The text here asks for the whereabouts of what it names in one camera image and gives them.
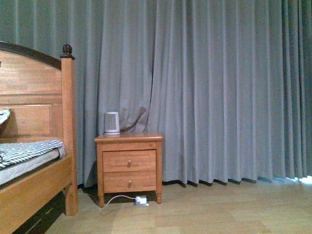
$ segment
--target nightstand leg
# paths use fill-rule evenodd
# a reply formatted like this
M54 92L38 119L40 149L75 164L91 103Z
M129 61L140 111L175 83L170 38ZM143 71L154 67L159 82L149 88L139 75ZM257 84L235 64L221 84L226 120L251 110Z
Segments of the nightstand leg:
M100 207L104 207L104 196L99 196L98 197L98 205Z
M161 194L157 194L157 200L156 200L157 204L161 203Z

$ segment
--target bedpost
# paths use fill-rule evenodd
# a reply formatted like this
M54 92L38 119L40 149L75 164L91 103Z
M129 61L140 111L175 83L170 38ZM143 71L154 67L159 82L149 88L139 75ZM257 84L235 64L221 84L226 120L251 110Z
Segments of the bedpost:
M65 188L66 215L78 212L77 159L76 159L76 118L75 118L75 74L72 47L63 46L62 99L63 99L63 141L66 154L72 158L71 184Z

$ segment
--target power outlet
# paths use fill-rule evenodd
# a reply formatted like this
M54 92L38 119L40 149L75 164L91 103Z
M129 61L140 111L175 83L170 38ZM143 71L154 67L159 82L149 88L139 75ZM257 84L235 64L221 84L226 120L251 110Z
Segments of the power outlet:
M147 201L147 197L144 196L136 196L136 202L135 202L136 206L148 206L148 201Z

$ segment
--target pillow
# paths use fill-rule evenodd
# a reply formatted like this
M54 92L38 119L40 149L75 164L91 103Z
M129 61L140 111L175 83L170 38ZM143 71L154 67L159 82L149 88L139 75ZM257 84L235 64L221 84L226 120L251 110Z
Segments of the pillow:
M10 116L11 110L0 111L0 125L3 124Z

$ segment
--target bed headboard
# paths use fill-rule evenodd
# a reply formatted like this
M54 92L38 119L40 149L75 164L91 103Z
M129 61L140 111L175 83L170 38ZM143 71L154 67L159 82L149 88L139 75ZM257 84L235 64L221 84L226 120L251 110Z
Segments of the bed headboard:
M71 47L62 61L0 41L0 143L57 138L75 144L74 63Z

